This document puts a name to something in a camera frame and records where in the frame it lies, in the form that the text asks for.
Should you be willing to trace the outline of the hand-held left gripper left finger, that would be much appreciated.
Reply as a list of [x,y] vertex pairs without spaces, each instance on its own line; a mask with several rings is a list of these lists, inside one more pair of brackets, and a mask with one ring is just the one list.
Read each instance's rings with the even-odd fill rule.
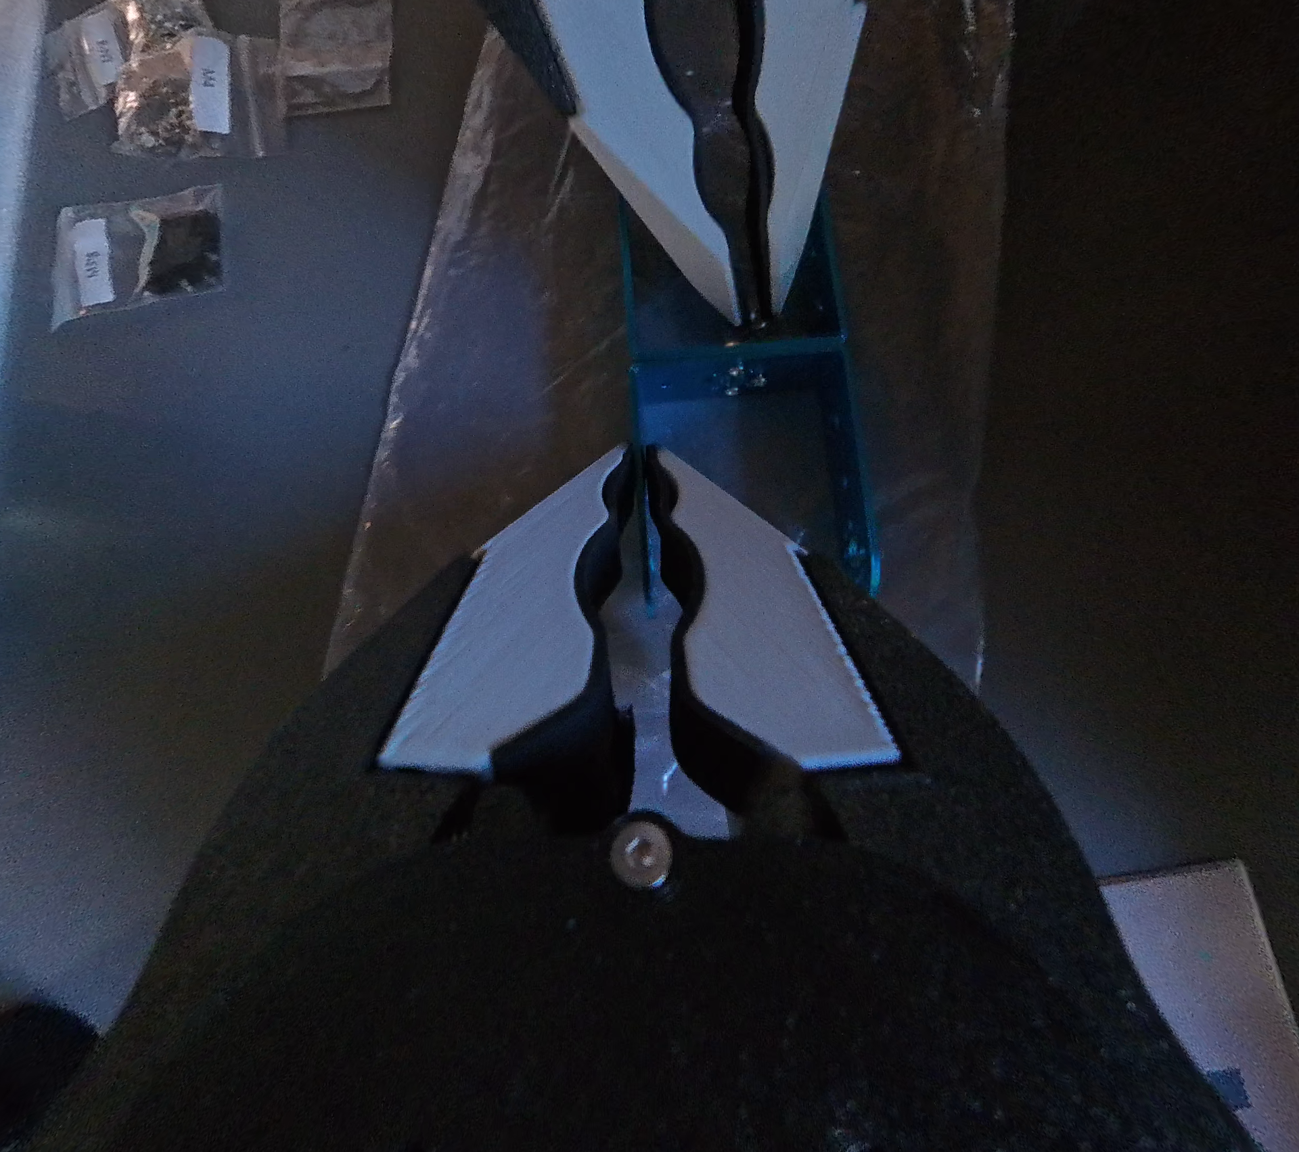
[[615,711],[601,613],[622,581],[634,483],[631,450],[617,446],[475,552],[381,769],[503,780],[547,728],[598,734]]

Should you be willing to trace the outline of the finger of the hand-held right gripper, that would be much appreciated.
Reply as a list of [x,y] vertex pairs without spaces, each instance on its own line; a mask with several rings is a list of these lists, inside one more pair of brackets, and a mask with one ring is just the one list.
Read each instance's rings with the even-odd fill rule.
[[794,285],[853,59],[864,0],[761,0],[762,40],[755,105],[770,149],[766,239],[770,304]]
[[694,291],[732,326],[742,304],[694,169],[691,119],[650,40],[650,0],[533,0],[574,97],[569,130]]

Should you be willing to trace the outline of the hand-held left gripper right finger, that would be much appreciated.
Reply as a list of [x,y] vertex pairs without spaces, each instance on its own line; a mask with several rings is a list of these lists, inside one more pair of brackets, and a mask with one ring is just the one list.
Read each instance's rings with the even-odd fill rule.
[[645,484],[679,605],[677,719],[802,772],[899,764],[804,549],[664,448],[647,451]]

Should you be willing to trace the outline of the blue metal bracket assembly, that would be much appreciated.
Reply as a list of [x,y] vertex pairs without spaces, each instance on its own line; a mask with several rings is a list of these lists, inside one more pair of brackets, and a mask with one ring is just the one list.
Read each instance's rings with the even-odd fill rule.
[[732,328],[619,200],[633,440],[660,446],[862,590],[881,581],[829,193],[774,323]]

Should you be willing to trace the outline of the grey desk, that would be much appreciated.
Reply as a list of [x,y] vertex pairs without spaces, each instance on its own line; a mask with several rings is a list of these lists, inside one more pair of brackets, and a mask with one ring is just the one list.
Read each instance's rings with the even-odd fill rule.
[[[1296,995],[1296,0],[1019,0],[982,690],[1101,874],[1240,858]],[[272,0],[213,0],[269,33]],[[187,187],[38,97],[3,309],[3,984],[109,1026],[321,673],[482,38],[215,165],[220,294],[49,332],[62,206]]]

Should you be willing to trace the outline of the large clear plastic bag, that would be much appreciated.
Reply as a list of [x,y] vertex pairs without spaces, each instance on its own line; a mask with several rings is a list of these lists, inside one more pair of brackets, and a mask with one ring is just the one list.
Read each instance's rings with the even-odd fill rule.
[[[979,796],[1005,745],[976,703],[982,606],[971,513],[1005,196],[1014,0],[870,0],[829,160],[829,231],[813,230],[846,307],[867,518],[889,614],[962,682],[908,711],[918,771],[880,774],[910,806]],[[490,30],[468,90],[425,277],[397,363],[331,662],[351,665],[444,559],[539,502],[596,448],[630,437],[630,367],[725,326],[637,225]]]

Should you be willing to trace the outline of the pile of small hardware bags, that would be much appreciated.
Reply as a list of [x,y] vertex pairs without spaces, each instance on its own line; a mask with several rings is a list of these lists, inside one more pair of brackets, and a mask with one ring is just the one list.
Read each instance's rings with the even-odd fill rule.
[[206,0],[103,0],[44,37],[66,120],[112,111],[112,152],[269,158],[285,122],[391,101],[394,0],[277,0],[277,37],[218,27]]

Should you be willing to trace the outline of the white instruction booklet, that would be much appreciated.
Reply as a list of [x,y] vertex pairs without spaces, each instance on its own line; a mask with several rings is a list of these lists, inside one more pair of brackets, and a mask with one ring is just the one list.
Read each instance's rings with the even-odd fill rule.
[[1194,1065],[1258,1147],[1296,1151],[1296,1019],[1243,863],[1128,874],[1098,886]]

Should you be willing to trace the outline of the white foam sheet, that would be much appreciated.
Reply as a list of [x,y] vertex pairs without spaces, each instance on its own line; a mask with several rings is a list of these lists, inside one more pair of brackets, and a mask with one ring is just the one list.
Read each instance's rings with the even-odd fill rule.
[[1,0],[1,351],[6,353],[49,0]]

